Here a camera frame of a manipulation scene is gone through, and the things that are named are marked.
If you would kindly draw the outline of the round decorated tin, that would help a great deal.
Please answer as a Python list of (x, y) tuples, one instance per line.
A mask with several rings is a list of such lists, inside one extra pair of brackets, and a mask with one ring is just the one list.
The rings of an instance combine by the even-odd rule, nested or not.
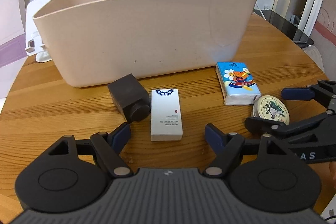
[(255, 118), (283, 122), (286, 125), (290, 122), (288, 109), (274, 96), (261, 96), (253, 105), (252, 116)]

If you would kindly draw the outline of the blue bear tissue pack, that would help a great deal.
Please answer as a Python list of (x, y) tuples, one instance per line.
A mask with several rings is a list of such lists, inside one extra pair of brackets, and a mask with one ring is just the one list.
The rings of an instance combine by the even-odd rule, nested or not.
[(261, 92), (245, 63), (218, 62), (216, 73), (224, 105), (252, 105)]

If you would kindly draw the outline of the black small box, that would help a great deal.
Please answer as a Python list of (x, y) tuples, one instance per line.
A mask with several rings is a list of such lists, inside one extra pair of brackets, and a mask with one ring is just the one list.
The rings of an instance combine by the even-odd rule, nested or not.
[(108, 85), (112, 100), (128, 123), (140, 122), (150, 114), (150, 96), (132, 74)]

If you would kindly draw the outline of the black glass side table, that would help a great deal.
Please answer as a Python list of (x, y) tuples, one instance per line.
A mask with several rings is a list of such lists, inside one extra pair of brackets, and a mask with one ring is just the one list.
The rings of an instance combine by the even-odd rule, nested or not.
[(304, 34), (295, 25), (291, 24), (291, 22), (287, 21), (281, 15), (278, 15), (272, 10), (262, 10), (262, 13), (265, 16), (266, 21), (280, 30), (301, 49), (314, 45), (314, 41), (309, 36)]

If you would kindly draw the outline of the white slim box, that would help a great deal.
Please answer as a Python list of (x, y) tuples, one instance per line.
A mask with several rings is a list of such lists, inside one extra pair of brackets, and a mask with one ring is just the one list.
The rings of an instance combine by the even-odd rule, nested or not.
[(151, 141), (180, 141), (183, 137), (178, 89), (151, 91)]

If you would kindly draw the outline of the beige plastic storage basket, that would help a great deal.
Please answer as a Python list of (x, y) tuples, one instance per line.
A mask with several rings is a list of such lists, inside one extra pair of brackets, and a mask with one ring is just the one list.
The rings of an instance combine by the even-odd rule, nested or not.
[(257, 0), (50, 0), (33, 17), (76, 88), (231, 61)]

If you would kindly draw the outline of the white phone stand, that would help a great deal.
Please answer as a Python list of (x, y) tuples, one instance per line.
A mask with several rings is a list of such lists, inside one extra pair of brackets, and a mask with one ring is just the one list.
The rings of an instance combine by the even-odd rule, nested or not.
[(46, 63), (52, 58), (48, 50), (46, 50), (42, 38), (39, 34), (37, 26), (33, 20), (34, 15), (50, 0), (34, 0), (27, 5), (26, 9), (26, 47), (25, 52), (27, 56), (35, 56), (39, 63)]

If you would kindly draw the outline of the pink lilac bed headboard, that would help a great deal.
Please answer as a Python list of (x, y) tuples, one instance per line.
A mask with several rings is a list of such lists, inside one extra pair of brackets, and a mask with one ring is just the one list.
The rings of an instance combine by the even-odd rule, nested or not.
[(1, 98), (7, 97), (16, 70), (27, 58), (25, 23), (25, 0), (1, 0)]

